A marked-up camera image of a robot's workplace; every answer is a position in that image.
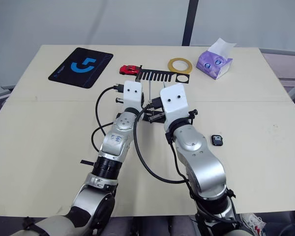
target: roll of tape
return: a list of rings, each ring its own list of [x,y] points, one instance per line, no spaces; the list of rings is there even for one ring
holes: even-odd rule
[[[184,61],[185,63],[187,63],[188,68],[185,69],[185,70],[177,70],[177,69],[175,69],[174,66],[173,66],[173,63],[175,61],[178,61],[178,60],[181,60],[181,61]],[[170,59],[167,66],[168,66],[168,69],[170,71],[176,72],[176,73],[189,74],[192,71],[192,64],[191,64],[191,62],[188,61],[185,58],[173,58],[173,59]]]

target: red toy car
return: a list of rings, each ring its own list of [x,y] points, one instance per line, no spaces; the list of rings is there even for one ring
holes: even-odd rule
[[[138,75],[139,72],[140,68],[135,65],[123,65],[119,70],[121,75]]]

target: white tissue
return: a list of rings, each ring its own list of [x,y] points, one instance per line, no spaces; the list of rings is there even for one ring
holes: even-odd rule
[[[228,59],[228,55],[231,49],[235,46],[235,43],[227,43],[223,39],[219,38],[209,49],[209,52],[222,56],[225,60]]]

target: white sneaker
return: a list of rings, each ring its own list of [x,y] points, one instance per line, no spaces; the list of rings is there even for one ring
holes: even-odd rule
[[[254,213],[240,214],[239,217],[244,226],[249,228],[254,233],[254,236],[266,235],[265,231],[263,230],[266,223],[263,222],[260,217],[257,217]]]

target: mouse pad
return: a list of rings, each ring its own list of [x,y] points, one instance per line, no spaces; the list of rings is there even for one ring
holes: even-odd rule
[[[110,53],[76,48],[48,79],[89,89],[112,58]]]

